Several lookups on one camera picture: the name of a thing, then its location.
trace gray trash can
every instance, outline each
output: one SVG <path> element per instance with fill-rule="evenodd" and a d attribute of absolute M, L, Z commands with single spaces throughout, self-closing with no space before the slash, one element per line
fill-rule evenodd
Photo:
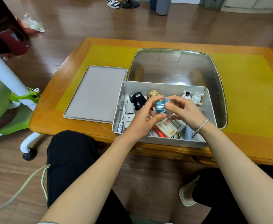
<path fill-rule="evenodd" d="M 165 16 L 169 13 L 171 0 L 157 0 L 156 13 Z"/>

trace slipper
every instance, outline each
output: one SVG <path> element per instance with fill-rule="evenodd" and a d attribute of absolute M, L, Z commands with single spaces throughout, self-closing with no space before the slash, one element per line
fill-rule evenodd
<path fill-rule="evenodd" d="M 186 200 L 184 197 L 184 192 L 187 191 L 189 188 L 191 188 L 193 185 L 197 185 L 197 181 L 199 180 L 199 178 L 200 178 L 200 175 L 196 177 L 194 180 L 192 180 L 190 183 L 186 184 L 185 186 L 179 189 L 180 200 L 183 203 L 183 205 L 186 207 L 190 207 L 196 204 L 196 202 L 194 200 Z"/>

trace silver bracelet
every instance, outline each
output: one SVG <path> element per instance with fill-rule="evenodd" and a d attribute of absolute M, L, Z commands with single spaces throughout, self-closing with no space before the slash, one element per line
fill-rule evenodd
<path fill-rule="evenodd" d="M 199 127 L 198 127 L 198 129 L 194 132 L 194 134 L 193 134 L 193 138 L 194 138 L 194 136 L 195 135 L 197 135 L 198 134 L 198 132 L 202 129 L 202 127 L 206 124 L 206 122 L 208 122 L 209 121 L 209 119 L 206 119 L 205 120 L 205 122 L 203 122 L 202 123 L 202 125 L 200 125 Z"/>

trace white rabbit figurine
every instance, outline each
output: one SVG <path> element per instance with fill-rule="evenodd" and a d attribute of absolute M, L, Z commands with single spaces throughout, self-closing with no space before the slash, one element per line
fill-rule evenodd
<path fill-rule="evenodd" d="M 184 97 L 186 99 L 191 99 L 191 93 L 192 92 L 185 92 L 185 90 L 183 91 L 183 94 L 181 95 L 181 97 Z"/>
<path fill-rule="evenodd" d="M 204 96 L 204 94 L 198 94 L 195 93 L 192 97 L 191 100 L 194 102 L 195 105 L 201 105 L 201 97 Z"/>

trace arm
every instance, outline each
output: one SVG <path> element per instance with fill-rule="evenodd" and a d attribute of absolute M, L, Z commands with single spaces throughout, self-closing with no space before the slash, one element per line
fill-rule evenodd
<path fill-rule="evenodd" d="M 146 102 L 127 130 L 116 137 L 109 149 L 60 195 L 41 222 L 96 222 L 127 154 L 139 139 L 149 133 L 153 125 L 166 117 L 164 113 L 150 120 L 148 117 L 153 102 L 162 97 L 152 97 Z"/>
<path fill-rule="evenodd" d="M 206 117 L 191 100 L 171 97 L 166 108 L 196 130 Z M 249 223 L 273 223 L 273 179 L 254 164 L 230 139 L 208 121 L 200 131 Z"/>

